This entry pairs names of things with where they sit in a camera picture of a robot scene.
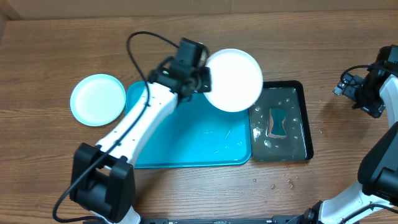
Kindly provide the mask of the white plate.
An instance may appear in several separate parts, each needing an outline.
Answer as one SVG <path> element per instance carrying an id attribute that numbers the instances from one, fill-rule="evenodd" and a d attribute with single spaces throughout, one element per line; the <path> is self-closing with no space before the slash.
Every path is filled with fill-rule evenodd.
<path id="1" fill-rule="evenodd" d="M 226 112 L 240 112 L 251 107 L 263 88 L 259 64 L 248 53 L 238 49 L 223 49 L 212 54 L 206 66 L 210 68 L 211 91 L 206 99 Z"/>

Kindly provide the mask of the green orange sponge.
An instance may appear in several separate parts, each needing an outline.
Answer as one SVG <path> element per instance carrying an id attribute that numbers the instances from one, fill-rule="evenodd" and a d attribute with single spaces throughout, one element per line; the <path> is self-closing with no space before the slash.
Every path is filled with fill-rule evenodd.
<path id="1" fill-rule="evenodd" d="M 286 116 L 287 116 L 286 110 L 280 108 L 270 109 L 269 131 L 268 131 L 269 137 L 276 139 L 283 139 L 287 136 L 284 126 Z"/>

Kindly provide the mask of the light blue plate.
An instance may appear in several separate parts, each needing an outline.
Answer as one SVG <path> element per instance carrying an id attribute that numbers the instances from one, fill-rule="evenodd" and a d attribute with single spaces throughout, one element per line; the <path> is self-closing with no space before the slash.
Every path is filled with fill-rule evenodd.
<path id="1" fill-rule="evenodd" d="M 123 84 L 107 74 L 90 75 L 72 91 L 70 110 L 86 126 L 104 126 L 117 119 L 126 104 Z"/>

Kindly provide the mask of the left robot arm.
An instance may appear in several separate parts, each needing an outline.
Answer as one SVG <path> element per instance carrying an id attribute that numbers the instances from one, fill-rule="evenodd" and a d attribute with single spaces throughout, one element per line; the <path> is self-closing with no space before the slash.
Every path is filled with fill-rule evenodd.
<path id="1" fill-rule="evenodd" d="M 185 38 L 176 47 L 176 55 L 150 71 L 141 98 L 121 122 L 95 146 L 82 143 L 75 151 L 64 196 L 92 212 L 80 218 L 83 223 L 141 222 L 132 207 L 139 154 L 182 99 L 211 90 L 208 48 Z"/>

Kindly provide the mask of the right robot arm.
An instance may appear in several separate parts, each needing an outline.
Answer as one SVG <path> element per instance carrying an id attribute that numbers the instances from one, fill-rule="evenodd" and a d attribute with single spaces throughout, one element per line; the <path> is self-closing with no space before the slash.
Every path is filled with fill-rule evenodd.
<path id="1" fill-rule="evenodd" d="M 379 49 L 361 78 L 346 69 L 333 90 L 373 118 L 387 114 L 389 129 L 362 160 L 357 181 L 334 198 L 317 202 L 290 223 L 352 224 L 379 210 L 397 212 L 397 46 Z"/>

